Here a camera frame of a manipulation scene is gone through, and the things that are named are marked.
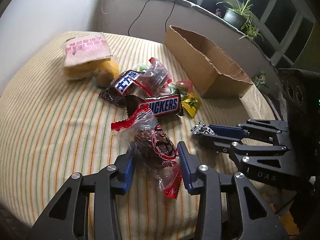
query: spider plant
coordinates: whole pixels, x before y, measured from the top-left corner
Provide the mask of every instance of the spider plant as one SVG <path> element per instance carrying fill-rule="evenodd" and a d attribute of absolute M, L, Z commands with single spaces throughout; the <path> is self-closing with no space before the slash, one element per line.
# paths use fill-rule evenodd
<path fill-rule="evenodd" d="M 250 8 L 253 6 L 253 4 L 249 4 L 250 0 L 247 0 L 246 3 L 242 2 L 241 4 L 239 4 L 238 0 L 236 0 L 236 1 L 237 1 L 237 4 L 238 4 L 237 8 L 235 8 L 232 5 L 232 3 L 230 3 L 229 1 L 218 2 L 216 4 L 227 3 L 228 5 L 230 5 L 232 7 L 232 8 L 228 8 L 228 10 L 234 11 L 237 14 L 243 16 L 244 18 L 247 18 L 247 19 L 249 19 L 250 17 L 252 18 L 252 12 L 250 11 Z"/>
<path fill-rule="evenodd" d="M 252 24 L 252 20 L 249 19 L 248 21 L 246 21 L 244 25 L 241 27 L 241 30 L 245 27 L 247 28 L 247 30 L 245 34 L 239 38 L 239 40 L 244 37 L 247 37 L 249 38 L 250 42 L 252 42 L 257 37 L 257 35 L 260 35 L 263 40 L 263 36 L 259 32 L 257 32 L 257 27 Z"/>

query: cardboard box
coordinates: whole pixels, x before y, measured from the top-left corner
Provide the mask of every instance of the cardboard box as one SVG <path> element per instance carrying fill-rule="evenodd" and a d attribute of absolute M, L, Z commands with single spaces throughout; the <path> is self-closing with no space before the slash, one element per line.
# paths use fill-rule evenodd
<path fill-rule="evenodd" d="M 203 98 L 242 97 L 252 85 L 236 62 L 197 33 L 170 26 L 165 44 Z"/>

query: striped bedsheet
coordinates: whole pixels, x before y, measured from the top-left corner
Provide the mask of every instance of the striped bedsheet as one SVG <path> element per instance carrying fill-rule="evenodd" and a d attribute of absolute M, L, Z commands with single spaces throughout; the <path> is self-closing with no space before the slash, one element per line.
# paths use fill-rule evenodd
<path fill-rule="evenodd" d="M 29 226 L 73 172 L 98 172 L 127 150 L 127 144 L 112 136 L 110 130 L 112 122 L 127 117 L 126 110 L 99 98 L 100 91 L 91 80 L 69 82 L 60 76 L 61 44 L 85 34 L 67 32 L 45 46 L 15 75 L 0 98 L 0 201 Z M 173 81 L 188 79 L 163 44 L 109 33 L 105 37 L 119 57 L 121 71 L 156 57 Z M 190 129 L 200 120 L 236 125 L 247 118 L 274 118 L 254 86 L 241 99 L 202 99 L 193 119 L 171 115 L 159 121 L 174 144 L 185 141 L 202 163 L 232 174 L 236 167 L 228 156 L 200 148 Z M 268 196 L 277 193 L 264 184 L 254 185 Z M 224 196 L 222 199 L 225 216 Z M 177 200 L 165 198 L 156 182 L 137 170 L 129 193 L 117 198 L 122 237 L 142 240 L 190 236 L 195 229 L 198 202 L 199 196 L 188 195 L 183 184 Z M 89 212 L 91 238 L 92 229 L 93 198 Z"/>

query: yellow fruit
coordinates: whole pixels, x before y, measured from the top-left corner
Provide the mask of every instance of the yellow fruit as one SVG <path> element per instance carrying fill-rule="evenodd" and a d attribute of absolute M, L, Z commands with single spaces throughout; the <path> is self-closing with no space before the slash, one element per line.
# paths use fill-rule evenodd
<path fill-rule="evenodd" d="M 96 74 L 97 86 L 106 88 L 110 85 L 111 81 L 120 75 L 120 70 L 117 63 L 113 61 L 104 61 L 99 64 Z"/>

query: white wall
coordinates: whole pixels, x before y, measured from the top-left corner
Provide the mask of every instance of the white wall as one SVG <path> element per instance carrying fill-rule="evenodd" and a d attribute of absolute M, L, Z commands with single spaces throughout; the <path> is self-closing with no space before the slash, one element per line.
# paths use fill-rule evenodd
<path fill-rule="evenodd" d="M 56 36 L 95 31 L 98 4 L 98 0 L 12 0 L 0 18 L 0 95 L 16 72 Z"/>
<path fill-rule="evenodd" d="M 104 0 L 102 30 L 107 33 L 128 35 L 131 23 L 137 18 L 146 0 Z M 151 0 L 147 3 L 140 18 L 130 29 L 130 35 L 147 40 L 164 42 L 164 23 L 169 16 L 173 3 Z M 222 48 L 250 78 L 260 70 L 267 74 L 268 85 L 273 92 L 279 79 L 261 52 L 250 44 L 248 39 L 226 27 L 219 21 L 205 16 L 192 8 L 175 5 L 167 26 L 174 25 L 206 36 Z"/>

